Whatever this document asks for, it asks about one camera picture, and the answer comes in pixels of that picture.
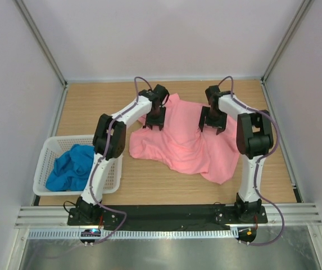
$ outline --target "white wall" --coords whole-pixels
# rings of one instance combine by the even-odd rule
[[[25,0],[68,80],[260,77],[301,0]]]
[[[314,1],[267,84],[302,196],[322,217],[322,1]]]
[[[35,166],[61,90],[14,3],[0,0],[0,268],[20,206],[33,196]]]

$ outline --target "wooden table surface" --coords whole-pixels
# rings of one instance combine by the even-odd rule
[[[165,86],[169,92],[178,93],[182,100],[206,103],[205,89],[217,82],[151,82]],[[139,89],[147,89],[140,82]],[[221,90],[227,90],[230,82],[224,82]],[[236,80],[234,92],[237,97],[257,109],[267,105],[258,80]],[[101,114],[113,114],[135,97],[133,82],[71,84],[66,97],[57,135],[94,134]],[[216,184],[200,174],[186,175],[170,170],[159,161],[133,159],[128,143],[132,131],[141,125],[136,122],[129,127],[124,151],[122,178],[119,189],[106,194],[103,202],[108,205],[147,204],[213,204],[233,203],[242,175],[242,159],[231,180]],[[289,174],[281,149],[266,159],[261,183],[262,194],[275,203],[294,203]],[[39,205],[62,205],[65,200],[76,201],[77,196],[42,196]]]

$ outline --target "laundry basket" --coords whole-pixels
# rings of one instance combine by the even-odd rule
[[[55,136],[47,139],[39,155],[33,183],[33,192],[39,196],[80,195],[82,191],[50,191],[46,188],[46,181],[53,170],[53,164],[56,158],[59,158],[75,144],[92,146],[92,141],[93,135]],[[119,156],[112,165],[103,189],[104,194],[113,193],[119,188],[122,158],[122,155]]]

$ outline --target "blue cloth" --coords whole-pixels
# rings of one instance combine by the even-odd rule
[[[73,145],[55,160],[46,188],[51,191],[82,191],[92,169],[94,147]]]

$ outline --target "pink cloth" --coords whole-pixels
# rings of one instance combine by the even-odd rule
[[[222,184],[231,179],[239,152],[235,141],[237,122],[227,118],[226,130],[198,127],[202,104],[169,97],[162,131],[141,128],[131,134],[129,151],[136,159],[158,160],[180,173],[200,173],[207,180]],[[144,124],[145,116],[139,121]]]

